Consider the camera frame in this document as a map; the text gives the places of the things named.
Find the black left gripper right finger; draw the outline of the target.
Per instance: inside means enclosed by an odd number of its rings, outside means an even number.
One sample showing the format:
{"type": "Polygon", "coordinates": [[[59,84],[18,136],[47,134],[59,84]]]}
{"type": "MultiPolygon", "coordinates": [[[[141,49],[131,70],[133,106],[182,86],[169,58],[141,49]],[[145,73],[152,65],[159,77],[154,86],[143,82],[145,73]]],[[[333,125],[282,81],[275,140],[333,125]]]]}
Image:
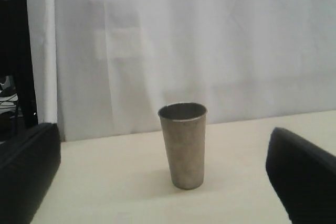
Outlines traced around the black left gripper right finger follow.
{"type": "Polygon", "coordinates": [[[281,127],[271,133],[266,173],[292,223],[335,223],[335,156],[281,127]]]}

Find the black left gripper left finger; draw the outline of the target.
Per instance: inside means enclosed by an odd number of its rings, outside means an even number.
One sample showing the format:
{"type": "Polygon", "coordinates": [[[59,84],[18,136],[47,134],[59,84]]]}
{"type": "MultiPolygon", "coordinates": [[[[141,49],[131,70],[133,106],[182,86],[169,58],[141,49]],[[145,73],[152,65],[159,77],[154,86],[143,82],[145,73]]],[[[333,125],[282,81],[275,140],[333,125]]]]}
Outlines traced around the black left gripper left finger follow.
{"type": "Polygon", "coordinates": [[[38,124],[1,144],[1,223],[31,223],[60,163],[55,123],[38,124]]]}

